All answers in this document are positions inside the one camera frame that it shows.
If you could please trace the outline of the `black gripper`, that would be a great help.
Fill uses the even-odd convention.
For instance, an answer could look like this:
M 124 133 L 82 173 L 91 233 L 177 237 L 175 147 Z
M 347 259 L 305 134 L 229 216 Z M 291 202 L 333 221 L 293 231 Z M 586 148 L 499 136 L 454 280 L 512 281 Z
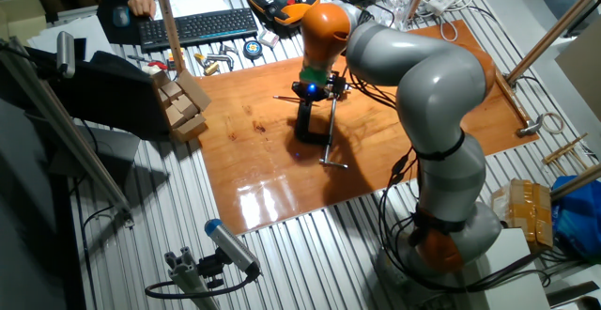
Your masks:
M 315 83 L 294 82 L 292 90 L 305 102 L 323 101 L 330 96 L 330 91 L 327 87 L 320 87 Z

